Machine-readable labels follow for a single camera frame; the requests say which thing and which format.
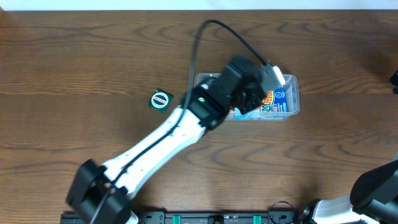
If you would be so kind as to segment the blue Cool Fever box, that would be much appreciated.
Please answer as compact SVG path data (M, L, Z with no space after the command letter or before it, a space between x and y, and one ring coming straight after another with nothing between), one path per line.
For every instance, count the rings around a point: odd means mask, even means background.
M230 112L235 120L265 120L285 116L289 113L286 90L284 88L278 88L268 91L261 105L246 114L241 114L237 108L231 109Z

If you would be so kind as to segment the small dark medicine bottle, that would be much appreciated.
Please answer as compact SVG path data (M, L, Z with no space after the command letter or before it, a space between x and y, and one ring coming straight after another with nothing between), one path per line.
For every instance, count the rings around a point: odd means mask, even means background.
M205 90L208 90L209 89L209 86L207 85L207 84L201 84L200 85L203 89L205 89Z

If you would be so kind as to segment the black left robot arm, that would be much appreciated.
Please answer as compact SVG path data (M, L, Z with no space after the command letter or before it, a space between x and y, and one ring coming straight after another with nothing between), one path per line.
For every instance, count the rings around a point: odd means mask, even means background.
M218 127L230 108L247 113L268 91L285 83L278 67L261 68L242 55L234 56L218 77L206 77L146 138L130 150L97 165L89 159L73 180L66 201L83 223L138 223L131 200L173 156Z

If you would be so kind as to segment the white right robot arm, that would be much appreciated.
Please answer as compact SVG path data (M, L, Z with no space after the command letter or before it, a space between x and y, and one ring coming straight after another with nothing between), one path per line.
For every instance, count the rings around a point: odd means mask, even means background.
M362 174L350 194L308 204L298 222L397 224L397 156Z

